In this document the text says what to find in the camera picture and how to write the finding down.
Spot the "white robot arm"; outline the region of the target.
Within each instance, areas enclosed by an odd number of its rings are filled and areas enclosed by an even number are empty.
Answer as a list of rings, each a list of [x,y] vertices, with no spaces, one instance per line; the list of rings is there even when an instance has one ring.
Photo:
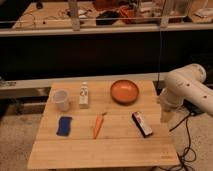
[[[200,64],[189,64],[168,72],[165,87],[158,96],[161,105],[161,121],[168,122],[172,111],[179,109],[185,100],[213,117],[213,90],[204,85],[206,70]]]

